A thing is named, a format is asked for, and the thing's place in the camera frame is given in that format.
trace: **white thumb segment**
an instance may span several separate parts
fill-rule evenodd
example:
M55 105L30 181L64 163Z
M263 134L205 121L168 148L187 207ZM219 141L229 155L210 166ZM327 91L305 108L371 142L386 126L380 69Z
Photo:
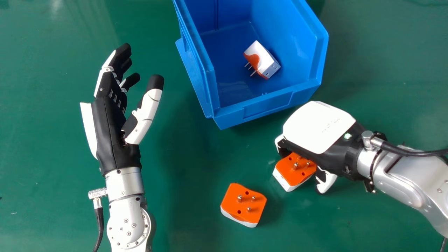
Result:
M98 159L96 157L97 142L95 125L93 123L92 105L90 103L83 102L81 102L79 105L81 106L82 122L84 124L84 130L86 131L87 142L89 143L90 151L92 152L93 157Z
M335 183L336 179L337 179L337 175L333 174L333 173L329 173L328 171L322 170L319 166L317 167L319 170L324 171L325 172L325 182L323 182L322 180L320 180L317 176L316 176L316 180L317 180L317 190L324 194L325 192L328 191L328 189L330 189L330 187L332 187L332 185Z
M129 144L140 144L146 135L155 113L159 106L159 100L162 96L162 90L151 89L142 98L142 107L132 111L132 115L137 119L137 125L132 132L125 138Z

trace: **plug in blue bin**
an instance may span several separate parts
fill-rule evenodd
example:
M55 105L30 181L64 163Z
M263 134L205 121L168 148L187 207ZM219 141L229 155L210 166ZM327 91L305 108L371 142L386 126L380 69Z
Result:
M173 0L176 46L207 118L220 129L307 102L320 86L328 33L305 0ZM281 65L269 80L244 66L258 40Z

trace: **robotic arm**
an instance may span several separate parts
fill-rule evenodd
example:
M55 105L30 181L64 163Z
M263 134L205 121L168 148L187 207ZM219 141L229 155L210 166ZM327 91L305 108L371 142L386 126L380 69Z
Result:
M88 193L93 200L101 243L104 230L101 198L109 199L110 218L107 236L112 251L132 249L151 251L155 221L147 211L144 197L138 145L154 119L162 95L164 78L151 76L146 92L126 120L128 90L140 81L134 73L123 79L132 65L131 47L125 43L112 52L103 64L96 83L93 103L80 103L82 120L92 155L99 161L99 170L106 187Z
M448 150L394 146L384 134L366 130L345 111L315 101L287 120L276 146L282 157L294 152L317 164L319 194L337 177L360 180L368 192L378 189L418 210L448 237L448 165L442 157Z

